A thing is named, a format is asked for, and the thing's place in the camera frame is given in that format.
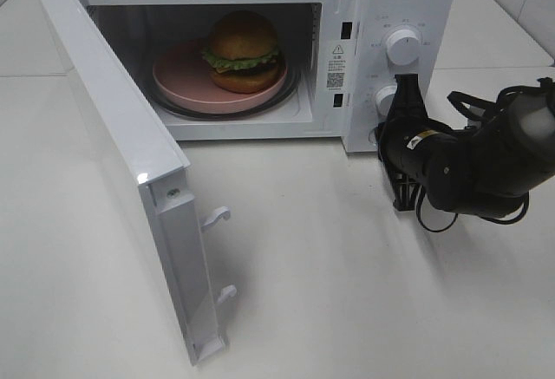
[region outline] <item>microwave door latch hook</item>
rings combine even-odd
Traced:
[[[210,227],[218,223],[220,219],[229,220],[231,216],[232,212],[228,207],[218,207],[213,212],[211,212],[210,215],[204,217],[200,221],[200,230],[202,232],[205,232]]]

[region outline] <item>power knob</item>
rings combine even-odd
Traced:
[[[380,116],[386,117],[395,97],[395,92],[397,91],[397,86],[386,86],[380,88],[375,94],[375,106],[378,109]]]
[[[420,35],[410,28],[395,30],[385,40],[388,58],[395,65],[409,65],[416,61],[420,56],[420,46]]]

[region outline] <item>warning label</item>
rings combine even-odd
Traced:
[[[347,85],[349,66],[354,55],[354,45],[345,41],[332,41],[326,55],[326,88],[342,91]]]

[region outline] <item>sesame bun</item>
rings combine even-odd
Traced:
[[[248,10],[232,12],[216,22],[208,38],[211,52],[227,60],[258,58],[278,45],[270,21]]]
[[[275,63],[274,67],[252,75],[238,75],[233,72],[219,74],[215,70],[210,77],[214,83],[225,90],[234,93],[256,93],[270,87],[279,77],[281,65]]]

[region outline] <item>yellow label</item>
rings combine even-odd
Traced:
[[[425,140],[428,136],[431,136],[432,134],[438,134],[438,133],[439,132],[436,132],[436,131],[431,130],[431,129],[425,130],[424,132],[420,132],[413,139],[408,141],[407,148],[408,149],[415,149],[416,145],[418,145],[420,142]]]

